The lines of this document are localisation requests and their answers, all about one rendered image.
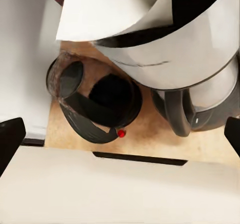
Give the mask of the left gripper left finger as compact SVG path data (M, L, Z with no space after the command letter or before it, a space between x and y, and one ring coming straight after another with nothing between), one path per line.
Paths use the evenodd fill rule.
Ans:
M0 121L0 177L26 136L22 117Z

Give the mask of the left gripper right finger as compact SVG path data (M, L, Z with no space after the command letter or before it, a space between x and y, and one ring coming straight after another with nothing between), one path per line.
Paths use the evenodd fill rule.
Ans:
M224 135L240 157L240 119L233 116L227 119Z

